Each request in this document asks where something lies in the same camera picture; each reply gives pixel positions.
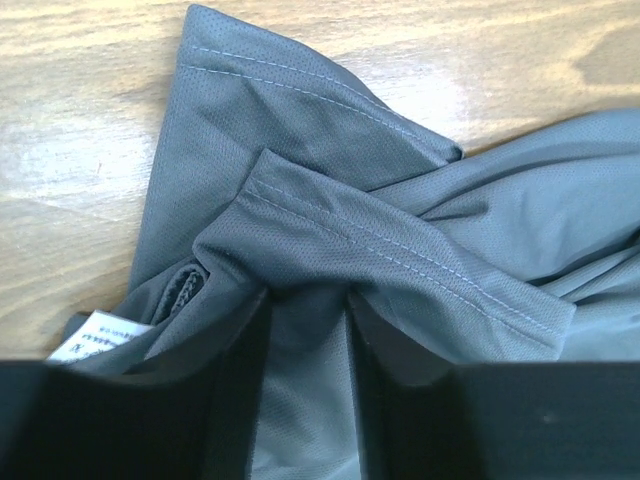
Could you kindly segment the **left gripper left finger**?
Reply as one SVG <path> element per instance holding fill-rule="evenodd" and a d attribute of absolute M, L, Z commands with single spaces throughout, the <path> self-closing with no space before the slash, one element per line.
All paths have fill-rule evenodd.
<path fill-rule="evenodd" d="M 245 479 L 271 327 L 266 292 L 122 374 L 1 365 L 5 479 Z"/>

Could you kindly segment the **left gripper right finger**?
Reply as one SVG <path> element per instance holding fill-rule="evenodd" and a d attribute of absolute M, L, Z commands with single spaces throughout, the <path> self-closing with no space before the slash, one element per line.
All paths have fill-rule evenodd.
<path fill-rule="evenodd" d="M 348 298 L 366 479 L 635 479 L 639 366 L 453 364 Z"/>

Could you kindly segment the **dark grey t-shirt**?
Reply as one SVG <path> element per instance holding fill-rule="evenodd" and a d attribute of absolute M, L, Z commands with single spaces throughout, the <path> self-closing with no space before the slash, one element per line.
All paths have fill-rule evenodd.
<path fill-rule="evenodd" d="M 316 51 L 205 6 L 185 18 L 119 374 L 274 291 L 254 479 L 356 479 L 345 296 L 458 363 L 639 356 L 639 113 L 466 157 Z"/>

